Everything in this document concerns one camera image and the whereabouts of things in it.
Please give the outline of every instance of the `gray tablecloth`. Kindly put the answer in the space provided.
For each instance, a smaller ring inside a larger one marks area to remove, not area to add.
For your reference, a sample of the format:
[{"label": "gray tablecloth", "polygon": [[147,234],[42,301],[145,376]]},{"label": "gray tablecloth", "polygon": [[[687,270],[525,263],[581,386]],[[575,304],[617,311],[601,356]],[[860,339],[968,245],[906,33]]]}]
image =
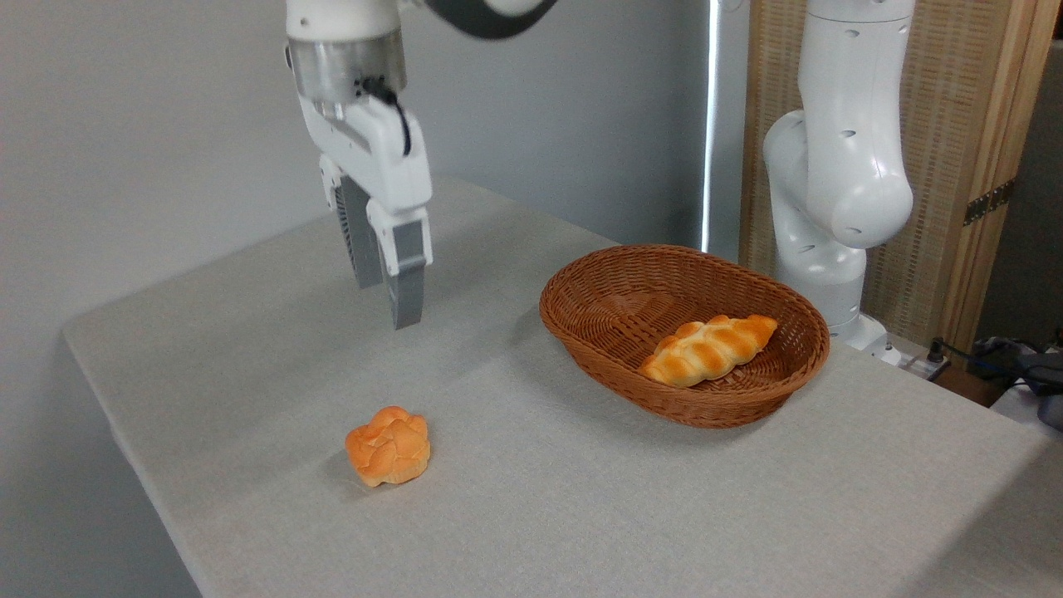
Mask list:
[{"label": "gray tablecloth", "polygon": [[[415,327],[332,218],[67,327],[204,596],[1063,595],[1063,445],[846,346],[765,421],[661,420],[539,322],[608,241],[437,186]],[[387,405],[433,458],[370,490],[343,438]]]}]

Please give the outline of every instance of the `woven panel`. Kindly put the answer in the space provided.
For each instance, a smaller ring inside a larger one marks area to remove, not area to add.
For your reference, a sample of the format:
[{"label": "woven panel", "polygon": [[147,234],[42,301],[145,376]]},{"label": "woven panel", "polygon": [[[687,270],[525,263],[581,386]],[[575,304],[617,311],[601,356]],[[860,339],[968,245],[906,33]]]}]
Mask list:
[{"label": "woven panel", "polygon": [[[775,241],[760,143],[776,119],[800,105],[805,2],[758,2],[753,10],[742,258],[771,272]],[[968,199],[971,141],[984,120],[1008,11],[1003,0],[916,3],[901,88],[905,164],[915,203],[908,225],[870,252],[863,297],[864,311],[913,341],[937,334]]]}]

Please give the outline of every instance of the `power strip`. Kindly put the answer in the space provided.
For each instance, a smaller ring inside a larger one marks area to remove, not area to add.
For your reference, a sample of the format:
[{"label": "power strip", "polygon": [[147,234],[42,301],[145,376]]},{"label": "power strip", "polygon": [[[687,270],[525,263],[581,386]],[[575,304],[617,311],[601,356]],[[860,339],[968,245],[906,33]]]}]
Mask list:
[{"label": "power strip", "polygon": [[909,374],[931,382],[949,365],[948,358],[942,356],[940,361],[931,361],[927,359],[929,352],[925,347],[919,347],[915,343],[905,341],[904,339],[892,340],[887,347],[887,354],[893,353],[898,354],[899,357],[889,360],[890,363]]}]

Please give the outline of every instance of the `wooden panel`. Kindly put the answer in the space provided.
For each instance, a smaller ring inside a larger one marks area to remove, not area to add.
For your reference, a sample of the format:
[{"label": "wooden panel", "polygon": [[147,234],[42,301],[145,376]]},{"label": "wooden panel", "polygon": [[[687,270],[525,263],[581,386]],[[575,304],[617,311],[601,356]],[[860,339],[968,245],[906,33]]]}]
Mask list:
[{"label": "wooden panel", "polygon": [[[1051,45],[1059,0],[1016,2],[1009,16],[1003,52],[994,78],[993,101],[976,158],[974,199],[1015,177],[1030,117]],[[948,284],[941,336],[959,347],[975,341],[1006,209],[965,226]]]}]

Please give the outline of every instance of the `braided bread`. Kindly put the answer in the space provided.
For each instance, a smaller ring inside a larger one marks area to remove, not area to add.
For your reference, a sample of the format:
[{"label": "braided bread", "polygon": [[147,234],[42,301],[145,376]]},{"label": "braided bread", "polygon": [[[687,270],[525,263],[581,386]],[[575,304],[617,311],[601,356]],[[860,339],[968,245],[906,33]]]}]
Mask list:
[{"label": "braided bread", "polygon": [[639,366],[639,374],[679,388],[723,378],[763,351],[778,325],[758,315],[744,320],[721,315],[707,323],[687,323],[657,345],[654,355]]}]

